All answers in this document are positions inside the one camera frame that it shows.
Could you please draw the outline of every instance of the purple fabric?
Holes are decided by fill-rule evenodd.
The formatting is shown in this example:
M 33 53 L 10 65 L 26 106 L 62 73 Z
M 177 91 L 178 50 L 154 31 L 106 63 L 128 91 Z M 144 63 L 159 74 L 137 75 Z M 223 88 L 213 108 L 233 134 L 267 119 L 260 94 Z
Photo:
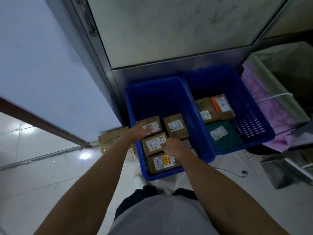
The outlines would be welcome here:
M 271 97 L 258 76 L 248 67 L 247 62 L 244 62 L 243 67 L 245 70 L 242 73 L 241 79 L 253 99 L 257 101 Z M 289 134 L 298 124 L 293 121 L 288 112 L 275 98 L 259 101 L 257 104 L 276 134 L 276 137 L 272 141 L 266 142 L 264 145 L 279 152 L 287 150 L 291 143 L 291 136 Z

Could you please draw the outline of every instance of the shirt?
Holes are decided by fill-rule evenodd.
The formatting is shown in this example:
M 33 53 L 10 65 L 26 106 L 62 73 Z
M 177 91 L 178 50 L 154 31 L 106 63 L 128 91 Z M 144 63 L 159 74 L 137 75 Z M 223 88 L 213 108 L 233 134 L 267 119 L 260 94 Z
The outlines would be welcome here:
M 199 201 L 172 195 L 135 204 L 116 218 L 108 234 L 219 235 Z

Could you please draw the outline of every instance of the metal handle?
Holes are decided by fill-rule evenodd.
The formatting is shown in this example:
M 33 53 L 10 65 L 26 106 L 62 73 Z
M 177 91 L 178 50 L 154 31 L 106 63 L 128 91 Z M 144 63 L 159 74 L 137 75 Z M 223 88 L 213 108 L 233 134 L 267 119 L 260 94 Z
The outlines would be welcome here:
M 88 26 L 89 34 L 92 37 L 98 36 L 97 27 L 96 27 L 96 24 L 92 18 L 92 14 L 91 14 L 91 11 L 88 7 L 87 1 L 86 0 L 75 0 L 75 1 L 80 6 L 80 10 L 83 13 L 85 22 Z

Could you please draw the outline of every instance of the blue plastic basket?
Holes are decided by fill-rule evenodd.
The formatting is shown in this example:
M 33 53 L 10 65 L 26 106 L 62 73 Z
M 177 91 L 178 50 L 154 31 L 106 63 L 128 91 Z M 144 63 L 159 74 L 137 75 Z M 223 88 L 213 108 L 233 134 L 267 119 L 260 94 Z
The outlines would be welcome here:
M 207 163 L 215 159 L 215 154 L 212 153 L 214 146 L 209 141 L 203 120 L 197 112 L 197 106 L 181 78 L 169 77 L 134 84 L 127 87 L 125 95 L 131 126 L 134 126 L 136 121 L 156 115 L 162 122 L 165 117 L 181 113 L 190 134 L 190 143 L 196 149 L 198 157 Z M 142 143 L 135 144 L 140 168 L 147 180 L 157 180 L 184 171 L 183 167 L 177 167 L 151 174 Z
M 215 155 L 228 154 L 274 139 L 274 130 L 233 68 L 221 65 L 191 71 L 185 73 L 183 79 L 195 100 L 225 94 L 234 110 L 236 117 L 229 122 L 243 144 L 225 151 L 215 149 Z

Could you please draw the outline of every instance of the white string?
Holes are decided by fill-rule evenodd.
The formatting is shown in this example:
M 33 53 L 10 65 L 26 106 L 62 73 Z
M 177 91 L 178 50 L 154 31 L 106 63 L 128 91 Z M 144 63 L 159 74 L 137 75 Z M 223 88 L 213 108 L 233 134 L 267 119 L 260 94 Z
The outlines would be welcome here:
M 281 94 L 278 94 L 278 95 L 274 95 L 274 96 L 270 96 L 270 97 L 267 97 L 267 98 L 264 98 L 264 99 L 257 100 L 257 101 L 255 101 L 255 102 L 260 102 L 260 101 L 263 101 L 263 100 L 271 99 L 271 98 L 274 98 L 274 97 L 277 97 L 277 96 L 280 96 L 280 95 L 293 95 L 293 94 L 290 93 L 290 92 L 281 93 Z
M 214 168 L 215 168 L 216 170 L 228 172 L 228 173 L 230 173 L 230 174 L 232 174 L 232 175 L 235 175 L 235 176 L 237 176 L 237 177 L 239 177 L 239 178 L 245 178 L 245 177 L 247 177 L 248 174 L 249 174 L 249 166 L 248 166 L 248 164 L 247 164 L 236 152 L 234 152 L 234 154 L 236 154 L 237 157 L 239 157 L 239 158 L 245 163 L 245 165 L 247 166 L 247 174 L 245 174 L 244 176 L 238 176 L 238 175 L 236 175 L 236 174 L 234 174 L 234 173 L 232 173 L 232 172 L 229 172 L 229 171 L 226 171 L 226 170 L 222 170 L 222 169 L 219 169 L 219 168 L 217 168 L 217 167 L 214 167 Z

